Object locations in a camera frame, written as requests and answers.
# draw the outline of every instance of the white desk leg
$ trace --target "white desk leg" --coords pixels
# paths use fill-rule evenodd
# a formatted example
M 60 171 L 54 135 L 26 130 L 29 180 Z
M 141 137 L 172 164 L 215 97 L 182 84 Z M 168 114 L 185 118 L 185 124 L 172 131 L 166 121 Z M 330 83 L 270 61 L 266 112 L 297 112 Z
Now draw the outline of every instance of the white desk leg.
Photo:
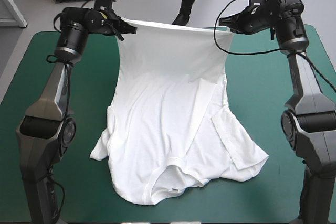
M 0 18 L 0 26 L 12 26 L 18 25 L 21 28 L 27 26 L 27 22 L 25 21 L 24 17 L 22 16 L 21 12 L 17 8 L 16 4 L 13 0 L 2 0 L 5 5 L 7 6 L 9 12 L 13 16 L 14 19 L 1 19 Z

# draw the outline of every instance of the white t-shirt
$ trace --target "white t-shirt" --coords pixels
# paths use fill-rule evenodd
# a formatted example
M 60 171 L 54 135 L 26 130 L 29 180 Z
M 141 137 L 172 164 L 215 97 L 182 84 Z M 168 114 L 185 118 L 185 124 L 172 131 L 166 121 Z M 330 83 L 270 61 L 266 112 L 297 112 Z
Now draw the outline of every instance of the white t-shirt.
M 113 186 L 141 205 L 181 195 L 214 178 L 245 181 L 268 155 L 231 113 L 227 55 L 208 29 L 125 20 L 120 71 L 107 128 L 90 157 L 109 156 Z M 218 31 L 229 48 L 232 33 Z

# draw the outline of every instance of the green tabletop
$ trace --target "green tabletop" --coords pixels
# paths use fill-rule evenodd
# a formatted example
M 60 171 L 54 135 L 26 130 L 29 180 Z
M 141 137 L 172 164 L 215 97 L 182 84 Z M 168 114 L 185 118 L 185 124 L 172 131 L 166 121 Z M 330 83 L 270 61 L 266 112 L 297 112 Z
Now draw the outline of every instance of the green tabletop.
M 308 55 L 336 83 L 336 74 L 317 32 L 306 26 Z M 36 34 L 0 105 L 0 221 L 30 221 L 19 170 L 15 129 L 25 110 L 41 94 L 53 67 L 45 61 L 59 34 Z M 269 31 L 235 35 L 231 50 L 253 52 L 277 48 Z M 228 56 L 229 104 L 253 140 L 269 154 L 260 174 L 247 182 L 216 179 L 204 188 L 191 188 L 156 206 L 139 206 L 113 190 L 107 160 L 89 154 L 106 128 L 106 108 L 116 87 L 119 54 L 114 37 L 91 35 L 83 60 L 72 76 L 71 107 L 77 135 L 63 161 L 55 165 L 55 180 L 64 185 L 62 219 L 67 222 L 288 223 L 299 210 L 304 165 L 282 133 L 280 117 L 292 95 L 287 58 L 280 52 L 260 56 Z M 324 93 L 336 100 L 319 77 Z M 334 196 L 330 220 L 336 221 Z

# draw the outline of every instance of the black cable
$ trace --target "black cable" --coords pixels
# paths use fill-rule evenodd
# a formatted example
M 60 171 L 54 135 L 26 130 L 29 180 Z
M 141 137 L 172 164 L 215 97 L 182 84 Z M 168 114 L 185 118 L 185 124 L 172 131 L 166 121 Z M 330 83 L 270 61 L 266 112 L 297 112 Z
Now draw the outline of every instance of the black cable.
M 82 6 L 80 7 L 80 8 L 83 8 L 88 2 L 90 2 L 90 1 L 92 1 L 92 0 L 86 0 L 83 4 L 82 4 Z
M 57 62 L 61 62 L 64 64 L 65 66 L 65 70 L 66 70 L 66 74 L 67 74 L 67 81 L 68 81 L 68 92 L 67 92 L 67 103 L 66 103 L 66 109 L 65 109 L 65 115 L 64 117 L 66 117 L 68 115 L 68 112 L 69 112 L 69 105 L 70 105 L 70 93 L 71 93 L 71 87 L 70 87 L 70 84 L 71 84 L 71 76 L 70 76 L 70 69 L 69 69 L 69 66 L 70 65 L 71 67 L 73 67 L 74 65 L 69 62 L 69 61 L 62 61 L 60 60 L 59 58 L 57 58 L 56 60 L 52 61 L 52 60 L 49 60 L 50 57 L 56 57 L 55 55 L 48 55 L 47 58 L 46 58 L 46 62 L 48 63 L 57 63 Z
M 314 63 L 304 54 L 298 52 L 299 56 L 301 56 L 303 59 L 306 60 L 306 62 L 309 63 L 309 65 L 315 70 L 316 73 L 319 74 L 319 76 L 336 92 L 335 86 L 320 72 L 320 70 L 314 65 Z
M 262 52 L 245 52 L 245 53 L 241 53 L 241 52 L 230 52 L 225 50 L 224 48 L 220 47 L 220 45 L 218 44 L 217 40 L 216 40 L 216 28 L 217 28 L 217 22 L 220 18 L 220 16 L 222 15 L 222 13 L 228 8 L 228 6 L 234 2 L 235 0 L 231 0 L 225 7 L 224 9 L 221 11 L 221 13 L 218 15 L 217 19 L 216 19 L 216 23 L 215 23 L 215 27 L 214 27 L 214 42 L 216 44 L 216 46 L 221 50 L 226 52 L 227 54 L 231 54 L 231 55 L 263 55 L 263 54 L 268 54 L 270 52 L 275 52 L 275 51 L 280 51 L 280 50 L 287 50 L 287 51 L 291 51 L 294 54 L 298 54 L 299 56 L 301 56 L 303 59 L 305 59 L 306 62 L 308 62 L 308 64 L 315 70 L 315 72 L 336 92 L 336 88 L 335 86 L 321 73 L 321 71 L 313 64 L 313 62 L 304 54 L 300 53 L 300 52 L 295 52 L 292 51 L 290 49 L 285 49 L 285 48 L 277 48 L 277 49 L 273 49 L 273 50 L 269 50 L 269 51 L 262 51 Z
M 61 190 L 62 190 L 62 194 L 63 194 L 63 196 L 62 196 L 62 202 L 61 202 L 61 205 L 60 205 L 60 207 L 59 207 L 59 209 L 58 209 L 58 215 L 60 215 L 60 213 L 61 213 L 61 211 L 62 211 L 62 207 L 63 207 L 64 202 L 65 202 L 65 189 L 64 189 L 64 186 L 63 186 L 63 185 L 61 185 L 60 183 L 54 181 L 54 180 L 52 179 L 51 176 L 49 176 L 48 179 L 49 179 L 50 182 L 52 182 L 53 184 L 58 185 L 58 186 L 61 188 Z
M 224 48 L 220 47 L 220 45 L 218 44 L 217 39 L 216 39 L 217 22 L 218 22 L 220 16 L 222 15 L 222 13 L 223 13 L 223 12 L 229 7 L 229 5 L 230 5 L 231 3 L 233 3 L 234 1 L 236 1 L 236 0 L 231 0 L 231 1 L 224 7 L 224 9 L 221 11 L 221 13 L 219 14 L 219 16 L 218 16 L 217 19 L 216 19 L 215 27 L 214 27 L 214 41 L 215 41 L 216 46 L 217 46 L 220 50 L 226 52 L 227 54 L 231 54 L 231 55 L 263 55 L 263 54 L 268 54 L 268 53 L 270 53 L 270 52 L 280 51 L 281 49 L 280 49 L 280 48 L 277 48 L 277 49 L 273 49 L 273 50 L 269 50 L 269 51 L 262 51 L 262 52 L 230 52 L 230 51 L 227 51 L 227 50 L 225 50 Z
M 54 25 L 54 29 L 55 29 L 55 31 L 57 31 L 57 32 L 59 32 L 59 33 L 62 33 L 62 31 L 59 30 L 59 29 L 57 29 L 57 27 L 56 27 L 56 20 L 57 20 L 58 18 L 60 18 L 62 14 L 63 14 L 63 13 L 59 13 L 59 14 L 57 14 L 56 17 L 54 18 L 54 22 L 52 23 L 52 24 Z

